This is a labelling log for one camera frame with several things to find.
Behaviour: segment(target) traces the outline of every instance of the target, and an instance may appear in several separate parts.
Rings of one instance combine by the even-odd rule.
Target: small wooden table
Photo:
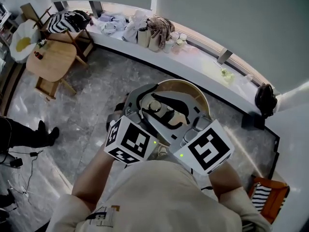
[[[27,59],[26,68],[39,76],[36,89],[51,99],[55,99],[56,89],[62,82],[73,93],[76,91],[64,80],[74,60],[77,59],[83,65],[87,65],[76,55],[76,48],[72,44],[47,41],[41,49],[37,45],[33,51],[43,55],[39,60],[31,53]]]

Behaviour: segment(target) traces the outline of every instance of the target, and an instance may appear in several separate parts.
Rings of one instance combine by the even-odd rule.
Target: black backpack
[[[270,84],[263,83],[256,92],[255,105],[260,109],[262,118],[272,116],[277,105],[277,99]]]

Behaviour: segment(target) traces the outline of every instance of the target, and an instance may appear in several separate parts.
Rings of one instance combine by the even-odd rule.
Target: gray marble floor
[[[60,137],[54,146],[44,148],[33,163],[27,195],[13,190],[18,204],[18,208],[10,213],[13,231],[32,232],[49,220],[58,197],[71,191],[74,180],[103,143],[106,118],[127,92],[171,78],[102,49],[94,51],[88,63],[87,70],[75,63],[67,76],[67,81],[77,90],[75,96],[60,86],[56,100],[47,102],[34,89],[37,77],[27,70],[16,88],[8,117],[34,130],[43,120],[49,129],[58,126]],[[275,138],[267,131],[242,129],[241,113],[208,94],[206,97],[211,116],[219,120],[236,147],[230,163],[239,173],[244,187],[248,188],[251,174],[268,175],[274,159]],[[14,148],[17,152],[32,150],[22,146]],[[27,186],[32,159],[28,155],[15,155],[23,159],[24,165],[19,170],[0,166],[1,194],[6,193],[10,185],[18,191]],[[124,166],[120,162],[114,163],[101,201]],[[207,177],[196,173],[194,176],[201,188],[210,185]],[[204,192],[214,197],[212,191]]]

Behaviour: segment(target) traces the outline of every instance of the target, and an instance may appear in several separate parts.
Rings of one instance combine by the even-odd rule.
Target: beige t-shirt
[[[206,196],[182,166],[147,161],[126,168],[103,207],[91,214],[77,197],[60,197],[48,232],[240,232],[242,221],[268,232],[270,224],[243,188]]]

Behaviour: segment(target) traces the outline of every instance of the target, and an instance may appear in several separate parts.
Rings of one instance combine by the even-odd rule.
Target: forearm
[[[91,211],[104,191],[114,158],[105,153],[104,145],[74,183],[72,195],[85,202]]]
[[[209,175],[209,180],[218,199],[221,194],[242,186],[238,174],[227,161]]]

